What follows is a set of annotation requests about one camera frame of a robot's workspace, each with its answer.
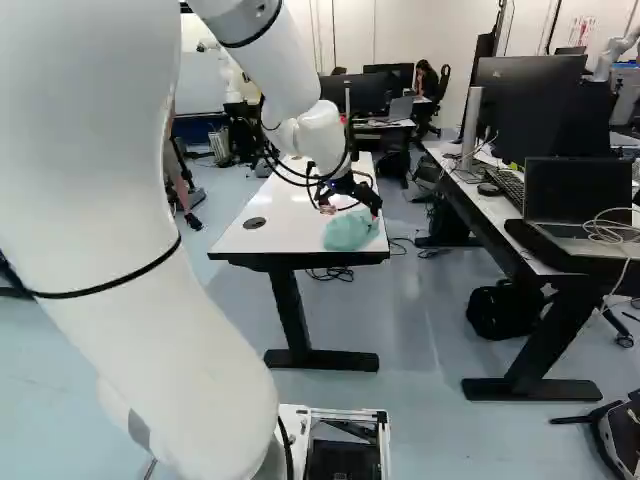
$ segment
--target gray floor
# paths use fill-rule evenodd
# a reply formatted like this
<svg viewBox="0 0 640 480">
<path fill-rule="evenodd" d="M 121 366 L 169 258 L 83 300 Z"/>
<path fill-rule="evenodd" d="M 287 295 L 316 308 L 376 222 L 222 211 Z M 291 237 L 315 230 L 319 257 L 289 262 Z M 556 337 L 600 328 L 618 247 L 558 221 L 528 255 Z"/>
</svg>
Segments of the gray floor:
<svg viewBox="0 0 640 480">
<path fill-rule="evenodd" d="M 259 353 L 284 347 L 266 275 L 205 255 L 261 181 L 245 178 L 241 167 L 193 171 L 209 193 L 197 210 L 207 228 L 194 233 L 178 224 L 198 278 Z M 426 226 L 424 208 L 408 204 L 397 183 L 379 185 L 390 236 L 413 236 Z M 589 407 L 465 401 L 461 378 L 502 375 L 522 345 L 487 343 L 465 321 L 470 292 L 502 275 L 482 249 L 434 260 L 416 253 L 410 248 L 383 265 L 356 268 L 352 284 L 298 276 L 314 345 L 377 352 L 381 370 L 274 372 L 281 401 L 389 410 L 395 479 L 609 478 L 582 428 L 547 424 Z M 640 325 L 629 326 L 640 336 Z M 552 376 L 595 380 L 607 399 L 638 388 L 637 349 L 621 350 L 613 337 L 593 318 Z M 94 381 L 92 368 L 35 303 L 0 298 L 0 478 L 141 478 L 148 457 L 109 424 Z M 160 467 L 153 478 L 175 477 Z"/>
</svg>

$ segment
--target crumpled towel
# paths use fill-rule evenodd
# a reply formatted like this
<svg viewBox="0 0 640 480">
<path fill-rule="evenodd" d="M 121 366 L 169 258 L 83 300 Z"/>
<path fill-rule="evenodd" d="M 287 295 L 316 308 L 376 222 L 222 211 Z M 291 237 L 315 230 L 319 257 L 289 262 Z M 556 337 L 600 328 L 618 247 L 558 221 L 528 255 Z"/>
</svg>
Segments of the crumpled towel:
<svg viewBox="0 0 640 480">
<path fill-rule="evenodd" d="M 324 232 L 324 248 L 352 252 L 367 245 L 380 231 L 380 220 L 369 209 L 340 215 L 329 222 Z"/>
</svg>

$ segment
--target woman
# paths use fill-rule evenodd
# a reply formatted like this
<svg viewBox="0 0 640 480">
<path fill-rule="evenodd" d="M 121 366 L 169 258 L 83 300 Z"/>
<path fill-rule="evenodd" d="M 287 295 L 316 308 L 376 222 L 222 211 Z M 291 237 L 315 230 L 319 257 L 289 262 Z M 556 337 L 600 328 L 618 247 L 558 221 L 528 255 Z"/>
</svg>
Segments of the woman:
<svg viewBox="0 0 640 480">
<path fill-rule="evenodd" d="M 440 79 L 428 61 L 420 60 L 416 65 L 416 83 L 414 90 L 418 95 L 433 100 L 438 94 Z"/>
</svg>

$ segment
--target black backpack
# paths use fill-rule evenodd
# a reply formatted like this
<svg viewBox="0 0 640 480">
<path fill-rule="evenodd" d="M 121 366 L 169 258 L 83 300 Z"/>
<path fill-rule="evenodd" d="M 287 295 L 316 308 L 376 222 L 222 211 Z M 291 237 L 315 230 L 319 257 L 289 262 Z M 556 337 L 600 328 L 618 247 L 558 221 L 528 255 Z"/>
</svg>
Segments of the black backpack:
<svg viewBox="0 0 640 480">
<path fill-rule="evenodd" d="M 473 291 L 467 319 L 476 333 L 487 340 L 522 337 L 533 332 L 546 303 L 540 290 L 500 280 L 495 287 Z"/>
</svg>

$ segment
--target robotic arm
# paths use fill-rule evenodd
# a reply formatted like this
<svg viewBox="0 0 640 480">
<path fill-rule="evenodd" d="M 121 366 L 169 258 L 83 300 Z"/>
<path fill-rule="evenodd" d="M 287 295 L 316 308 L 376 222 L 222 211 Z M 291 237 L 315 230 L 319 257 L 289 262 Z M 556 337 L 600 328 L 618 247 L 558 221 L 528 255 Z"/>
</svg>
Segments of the robotic arm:
<svg viewBox="0 0 640 480">
<path fill-rule="evenodd" d="M 594 82 L 608 82 L 611 75 L 611 67 L 620 56 L 633 48 L 640 38 L 640 25 L 629 31 L 624 38 L 612 38 L 609 40 L 607 50 L 600 54 L 598 64 L 593 73 Z M 640 57 L 640 44 L 638 44 L 638 57 Z"/>
<path fill-rule="evenodd" d="M 195 0 L 189 5 L 262 90 L 262 124 L 269 140 L 283 152 L 311 158 L 318 172 L 312 180 L 326 184 L 330 194 L 354 197 L 377 216 L 382 201 L 366 183 L 353 179 L 338 109 L 319 100 L 318 75 L 283 0 Z"/>
<path fill-rule="evenodd" d="M 318 101 L 282 0 L 190 4 L 264 92 L 273 141 L 348 183 L 338 112 Z M 11 72 L 0 75 L 0 246 L 95 368 L 116 424 L 186 480 L 247 480 L 278 446 L 279 403 L 193 275 L 166 202 L 180 34 L 175 0 L 12 5 L 0 29 Z M 54 57 L 25 55 L 43 42 Z"/>
</svg>

